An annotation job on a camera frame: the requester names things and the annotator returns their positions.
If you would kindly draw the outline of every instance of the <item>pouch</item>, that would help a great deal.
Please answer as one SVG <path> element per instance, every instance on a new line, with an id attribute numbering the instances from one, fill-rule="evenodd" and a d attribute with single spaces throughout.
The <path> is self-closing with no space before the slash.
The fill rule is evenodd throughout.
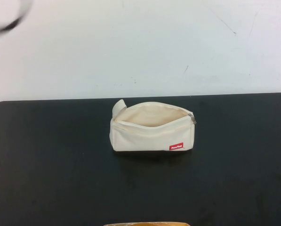
<path id="1" fill-rule="evenodd" d="M 120 151 L 186 151 L 193 148 L 196 120 L 173 105 L 144 102 L 131 107 L 123 100 L 112 110 L 110 141 Z"/>

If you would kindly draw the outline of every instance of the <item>white backdrop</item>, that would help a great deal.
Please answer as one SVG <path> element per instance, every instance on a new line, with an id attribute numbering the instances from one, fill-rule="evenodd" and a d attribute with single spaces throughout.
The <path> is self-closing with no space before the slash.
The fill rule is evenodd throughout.
<path id="1" fill-rule="evenodd" d="M 35 0 L 0 36 L 0 101 L 257 92 L 281 92 L 281 0 Z"/>

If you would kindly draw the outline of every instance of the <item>red tag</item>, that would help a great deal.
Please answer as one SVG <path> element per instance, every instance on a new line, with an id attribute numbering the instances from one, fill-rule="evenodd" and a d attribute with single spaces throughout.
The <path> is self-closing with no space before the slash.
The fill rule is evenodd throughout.
<path id="1" fill-rule="evenodd" d="M 169 150 L 172 151 L 172 150 L 176 150 L 176 149 L 179 149 L 179 148 L 183 148 L 183 143 L 179 143 L 179 144 L 176 144 L 176 145 L 171 145 L 169 147 Z"/>

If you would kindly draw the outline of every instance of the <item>black table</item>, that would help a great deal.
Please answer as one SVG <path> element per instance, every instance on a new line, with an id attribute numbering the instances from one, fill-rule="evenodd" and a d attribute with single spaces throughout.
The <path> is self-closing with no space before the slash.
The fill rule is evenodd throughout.
<path id="1" fill-rule="evenodd" d="M 115 154 L 117 100 L 0 102 L 0 226 L 281 226 L 281 93 L 125 99 L 194 112 L 175 156 Z"/>

